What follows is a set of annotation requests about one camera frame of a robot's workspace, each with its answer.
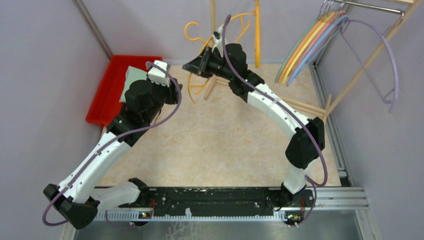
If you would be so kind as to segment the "yellow-orange plastic hook hanger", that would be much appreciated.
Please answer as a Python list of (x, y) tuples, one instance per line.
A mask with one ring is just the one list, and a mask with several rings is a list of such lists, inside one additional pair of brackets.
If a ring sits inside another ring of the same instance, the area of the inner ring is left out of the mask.
[(237, 14), (230, 18), (230, 21), (239, 19), (241, 32), (238, 35), (235, 43), (239, 43), (240, 39), (245, 35), (246, 31), (249, 29), (251, 25), (251, 21), (247, 21), (247, 25), (244, 23), (244, 16), (253, 16), (255, 19), (254, 23), (254, 66), (255, 68), (259, 68), (261, 66), (261, 11), (260, 11), (260, 1), (255, 0), (255, 5), (253, 12), (245, 12)]

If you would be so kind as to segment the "peach orange hanger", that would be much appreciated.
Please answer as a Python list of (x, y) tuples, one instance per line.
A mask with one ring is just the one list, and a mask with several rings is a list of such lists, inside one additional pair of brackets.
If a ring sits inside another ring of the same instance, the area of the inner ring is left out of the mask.
[(274, 80), (275, 83), (281, 85), (285, 85), (287, 83), (289, 74), (300, 60), (302, 54), (307, 50), (318, 33), (325, 28), (325, 25), (328, 24), (335, 15), (335, 12), (330, 10), (333, 2), (333, 0), (325, 0), (323, 2), (316, 19), (312, 22), (309, 28), (304, 31), (297, 43), (290, 50), (289, 54), (283, 61), (283, 64), (280, 66)]

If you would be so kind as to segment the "purple hanger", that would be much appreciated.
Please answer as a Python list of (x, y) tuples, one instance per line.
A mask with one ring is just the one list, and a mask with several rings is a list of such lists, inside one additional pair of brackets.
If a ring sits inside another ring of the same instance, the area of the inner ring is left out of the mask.
[[(385, 50), (387, 51), (388, 56), (389, 56), (389, 60), (390, 60), (390, 63), (391, 63), (392, 73), (393, 73), (393, 88), (386, 95), (383, 95), (380, 92), (376, 83), (374, 82), (373, 78), (370, 76), (370, 74), (368, 72), (368, 67), (365, 66), (366, 64), (361, 61), (361, 59), (359, 58), (356, 51), (353, 49), (353, 47), (350, 45), (350, 43), (347, 41), (346, 37), (344, 36), (344, 33), (345, 33), (346, 29), (348, 28), (350, 23), (359, 23), (359, 24), (367, 26), (372, 31), (374, 31), (379, 36), (381, 43), (383, 44)], [(347, 46), (350, 48), (352, 53), (354, 54), (355, 58), (360, 63), (360, 65), (361, 65), (360, 70), (364, 71), (364, 73), (366, 74), (366, 76), (368, 77), (368, 79), (370, 80), (372, 85), (374, 86), (374, 88), (375, 88), (376, 92), (378, 93), (382, 102), (386, 105), (390, 104), (388, 112), (391, 114), (394, 111), (394, 109), (395, 109), (395, 107), (396, 107), (396, 105), (399, 101), (399, 97), (400, 97), (400, 77), (399, 77), (399, 70), (398, 70), (397, 61), (396, 61), (393, 49), (392, 49), (391, 45), (389, 44), (389, 41), (375, 26), (373, 26), (373, 25), (371, 25), (371, 24), (369, 24), (365, 21), (355, 20), (355, 19), (348, 19), (346, 21), (346, 25), (340, 28), (340, 35), (342, 36), (343, 40), (346, 42)]]

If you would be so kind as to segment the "orange plastic hanger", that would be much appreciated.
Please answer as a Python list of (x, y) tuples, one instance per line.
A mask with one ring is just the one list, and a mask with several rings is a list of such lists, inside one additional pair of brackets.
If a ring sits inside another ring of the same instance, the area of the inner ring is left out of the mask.
[[(184, 27), (184, 36), (189, 40), (189, 41), (191, 41), (191, 42), (196, 42), (196, 41), (200, 41), (200, 42), (202, 42), (203, 43), (203, 46), (201, 47), (201, 49), (199, 50), (199, 52), (198, 52), (198, 55), (199, 54), (201, 54), (202, 52), (203, 52), (203, 50), (206, 48), (206, 47), (212, 47), (213, 45), (212, 45), (212, 42), (213, 42), (213, 37), (212, 36), (210, 36), (207, 40), (204, 40), (203, 38), (201, 38), (201, 37), (190, 37), (189, 36), (189, 34), (188, 34), (188, 28), (190, 27), (190, 26), (192, 26), (192, 25), (195, 25), (195, 26), (198, 26), (199, 25), (199, 23), (198, 22), (196, 22), (196, 21), (191, 21), (191, 22), (188, 22), (187, 24), (186, 24), (186, 26)], [(195, 104), (196, 102), (195, 102), (195, 100), (194, 100), (194, 98), (193, 98), (193, 95), (192, 95), (192, 89), (198, 89), (198, 91), (197, 92), (195, 92), (194, 94), (195, 95), (198, 95), (198, 94), (200, 94), (202, 91), (203, 91), (203, 89), (207, 86), (207, 84), (209, 83), (209, 81), (210, 81), (210, 77), (204, 82), (204, 83), (202, 83), (202, 84), (198, 84), (198, 85), (196, 85), (196, 84), (192, 84), (192, 76), (193, 76), (193, 74), (192, 73), (190, 73), (189, 75), (188, 75), (188, 79), (187, 79), (187, 84), (188, 84), (188, 86), (187, 86), (187, 91), (188, 91), (188, 95), (189, 95), (189, 98), (190, 98), (190, 100)]]

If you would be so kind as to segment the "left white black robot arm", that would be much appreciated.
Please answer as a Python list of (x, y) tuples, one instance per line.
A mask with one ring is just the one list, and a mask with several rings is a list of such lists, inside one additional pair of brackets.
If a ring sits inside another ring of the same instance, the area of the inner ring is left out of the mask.
[(60, 213), (64, 224), (81, 230), (98, 213), (124, 205), (146, 206), (151, 199), (149, 187), (137, 177), (108, 188), (97, 188), (97, 184), (148, 130), (169, 120), (181, 101), (182, 85), (176, 79), (167, 84), (151, 79), (132, 82), (125, 92), (125, 102), (95, 148), (67, 178), (44, 188), (43, 194), (50, 202), (42, 215), (43, 223), (57, 225), (47, 221), (50, 208)]

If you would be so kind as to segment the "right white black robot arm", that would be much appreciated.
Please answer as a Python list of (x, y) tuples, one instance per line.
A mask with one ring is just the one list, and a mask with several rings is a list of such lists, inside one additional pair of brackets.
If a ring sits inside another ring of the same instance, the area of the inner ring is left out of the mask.
[(285, 156), (290, 167), (282, 183), (281, 199), (287, 206), (295, 206), (301, 200), (310, 164), (323, 156), (323, 120), (311, 119), (279, 98), (263, 78), (249, 69), (247, 55), (238, 43), (229, 43), (224, 50), (206, 47), (182, 69), (206, 79), (217, 76), (228, 80), (233, 94), (262, 111), (284, 131), (289, 138)]

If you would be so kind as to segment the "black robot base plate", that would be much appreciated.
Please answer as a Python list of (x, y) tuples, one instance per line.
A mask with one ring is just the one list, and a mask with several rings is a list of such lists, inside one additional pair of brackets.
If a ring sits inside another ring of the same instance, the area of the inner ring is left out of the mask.
[(147, 208), (155, 217), (271, 217), (290, 207), (311, 207), (313, 192), (283, 197), (278, 187), (156, 187), (122, 208)]

